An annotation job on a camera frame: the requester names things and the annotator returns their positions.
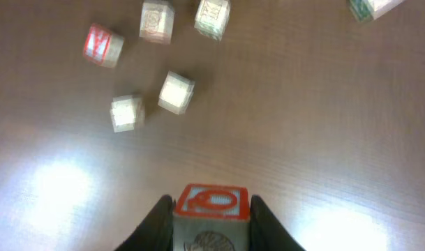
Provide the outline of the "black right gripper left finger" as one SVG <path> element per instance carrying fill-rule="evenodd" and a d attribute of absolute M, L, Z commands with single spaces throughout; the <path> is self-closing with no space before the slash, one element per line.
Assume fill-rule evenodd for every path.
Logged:
<path fill-rule="evenodd" d="M 132 234 L 114 251 L 173 251 L 173 210 L 173 198 L 163 195 Z"/>

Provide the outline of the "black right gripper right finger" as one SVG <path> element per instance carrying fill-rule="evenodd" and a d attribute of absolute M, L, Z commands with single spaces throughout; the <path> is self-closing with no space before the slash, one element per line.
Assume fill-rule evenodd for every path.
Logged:
<path fill-rule="evenodd" d="M 250 251 L 305 251 L 259 195 L 251 197 Z"/>

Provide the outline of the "wooden block blue side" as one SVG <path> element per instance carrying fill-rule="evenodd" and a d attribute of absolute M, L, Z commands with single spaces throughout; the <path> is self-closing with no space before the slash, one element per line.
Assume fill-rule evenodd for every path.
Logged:
<path fill-rule="evenodd" d="M 173 249 L 248 251 L 248 190 L 190 183 L 173 210 Z"/>

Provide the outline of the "wooden block yellow side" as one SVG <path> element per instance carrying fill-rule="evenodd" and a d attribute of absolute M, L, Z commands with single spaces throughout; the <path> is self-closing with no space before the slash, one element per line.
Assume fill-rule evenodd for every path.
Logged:
<path fill-rule="evenodd" d="M 169 71 L 158 98 L 158 105 L 174 114 L 183 114 L 193 95 L 195 81 Z"/>

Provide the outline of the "wooden block red bottom edge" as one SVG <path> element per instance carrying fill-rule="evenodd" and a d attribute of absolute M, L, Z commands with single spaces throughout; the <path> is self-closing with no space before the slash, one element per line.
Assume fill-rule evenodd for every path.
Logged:
<path fill-rule="evenodd" d="M 110 116 L 114 132 L 124 132 L 142 127 L 145 121 L 145 107 L 141 95 L 113 98 Z"/>

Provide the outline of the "red letter A block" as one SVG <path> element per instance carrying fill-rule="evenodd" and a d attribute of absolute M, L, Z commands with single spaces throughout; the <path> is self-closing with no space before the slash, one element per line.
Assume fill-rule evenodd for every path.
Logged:
<path fill-rule="evenodd" d="M 114 68 L 123 46 L 124 37 L 94 23 L 89 27 L 83 55 L 97 65 Z"/>

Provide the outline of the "wooden block red side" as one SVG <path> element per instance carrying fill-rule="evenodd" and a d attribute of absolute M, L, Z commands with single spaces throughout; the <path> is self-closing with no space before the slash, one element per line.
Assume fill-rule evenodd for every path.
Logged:
<path fill-rule="evenodd" d="M 140 37 L 168 45 L 174 25 L 174 8 L 169 1 L 145 0 L 142 5 Z"/>

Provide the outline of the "wooden block green side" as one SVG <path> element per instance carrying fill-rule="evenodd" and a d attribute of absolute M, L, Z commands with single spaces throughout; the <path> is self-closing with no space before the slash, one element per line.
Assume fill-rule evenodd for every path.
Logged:
<path fill-rule="evenodd" d="M 230 16 L 230 0 L 201 0 L 194 27 L 204 36 L 221 41 Z"/>

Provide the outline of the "wooden block green corner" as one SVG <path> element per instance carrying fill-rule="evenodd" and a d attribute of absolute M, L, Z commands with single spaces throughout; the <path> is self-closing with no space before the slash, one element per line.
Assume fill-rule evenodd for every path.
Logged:
<path fill-rule="evenodd" d="M 378 19 L 405 0 L 348 0 L 348 7 L 358 22 Z"/>

